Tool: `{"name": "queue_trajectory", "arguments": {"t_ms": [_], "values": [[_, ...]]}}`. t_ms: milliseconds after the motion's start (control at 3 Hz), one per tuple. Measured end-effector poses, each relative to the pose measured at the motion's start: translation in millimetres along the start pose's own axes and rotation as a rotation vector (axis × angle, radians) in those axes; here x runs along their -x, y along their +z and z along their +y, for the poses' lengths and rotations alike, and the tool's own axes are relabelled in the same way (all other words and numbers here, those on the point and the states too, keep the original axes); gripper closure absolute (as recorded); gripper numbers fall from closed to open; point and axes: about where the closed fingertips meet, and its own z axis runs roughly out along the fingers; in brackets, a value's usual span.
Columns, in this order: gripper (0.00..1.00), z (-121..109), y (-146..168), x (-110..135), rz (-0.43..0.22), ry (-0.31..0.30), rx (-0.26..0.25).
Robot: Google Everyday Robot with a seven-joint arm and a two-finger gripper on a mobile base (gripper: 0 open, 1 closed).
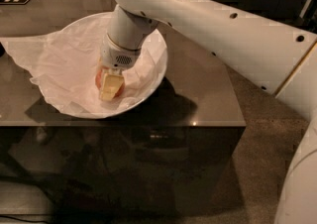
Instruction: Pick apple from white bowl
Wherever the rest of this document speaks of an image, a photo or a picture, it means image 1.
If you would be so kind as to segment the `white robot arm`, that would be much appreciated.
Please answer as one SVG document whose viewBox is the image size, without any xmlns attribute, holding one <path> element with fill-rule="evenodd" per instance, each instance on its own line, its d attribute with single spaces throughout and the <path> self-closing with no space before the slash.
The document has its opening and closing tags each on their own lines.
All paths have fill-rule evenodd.
<svg viewBox="0 0 317 224">
<path fill-rule="evenodd" d="M 162 22 L 308 120 L 274 224 L 317 224 L 317 36 L 211 0 L 115 1 L 101 48 L 110 70 L 132 67 Z"/>
</svg>

